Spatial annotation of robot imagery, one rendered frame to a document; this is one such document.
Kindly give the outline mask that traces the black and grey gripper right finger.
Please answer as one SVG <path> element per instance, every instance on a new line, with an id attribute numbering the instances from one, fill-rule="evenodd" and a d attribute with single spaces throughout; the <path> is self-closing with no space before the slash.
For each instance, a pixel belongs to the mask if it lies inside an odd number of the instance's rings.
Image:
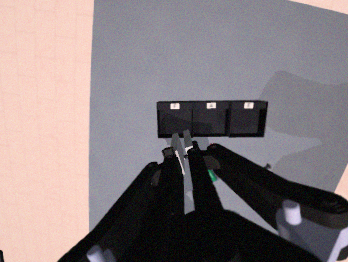
<path id="1" fill-rule="evenodd" d="M 288 181 L 220 144 L 200 150 L 189 129 L 183 134 L 204 262 L 242 262 L 236 237 L 208 172 L 212 169 L 280 237 L 322 262 L 348 258 L 346 198 Z"/>

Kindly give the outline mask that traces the black three-compartment bin rack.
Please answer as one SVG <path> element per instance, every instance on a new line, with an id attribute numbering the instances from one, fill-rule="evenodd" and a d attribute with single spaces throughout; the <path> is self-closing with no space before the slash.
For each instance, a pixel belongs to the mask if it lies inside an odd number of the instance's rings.
<path id="1" fill-rule="evenodd" d="M 268 101 L 158 101 L 156 105 L 160 138 L 175 133 L 184 138 L 188 129 L 191 138 L 264 137 Z"/>

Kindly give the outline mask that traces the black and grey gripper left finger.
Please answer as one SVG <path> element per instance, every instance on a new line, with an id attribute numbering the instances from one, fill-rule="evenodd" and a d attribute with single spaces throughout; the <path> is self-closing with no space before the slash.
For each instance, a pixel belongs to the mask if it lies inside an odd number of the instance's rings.
<path id="1" fill-rule="evenodd" d="M 162 154 L 163 163 L 147 164 L 95 228 L 57 262 L 116 262 L 132 243 L 127 262 L 168 262 L 171 215 L 185 214 L 178 133 Z"/>

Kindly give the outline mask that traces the green aa battery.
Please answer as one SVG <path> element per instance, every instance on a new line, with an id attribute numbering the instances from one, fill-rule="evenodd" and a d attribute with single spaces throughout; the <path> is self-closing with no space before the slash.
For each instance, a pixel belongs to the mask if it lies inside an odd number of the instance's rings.
<path id="1" fill-rule="evenodd" d="M 213 181 L 213 182 L 216 181 L 217 178 L 215 177 L 215 175 L 214 175 L 214 173 L 212 172 L 212 170 L 208 170 L 208 171 L 209 171 L 209 174 L 210 174 L 210 177 L 211 177 L 212 181 Z"/>

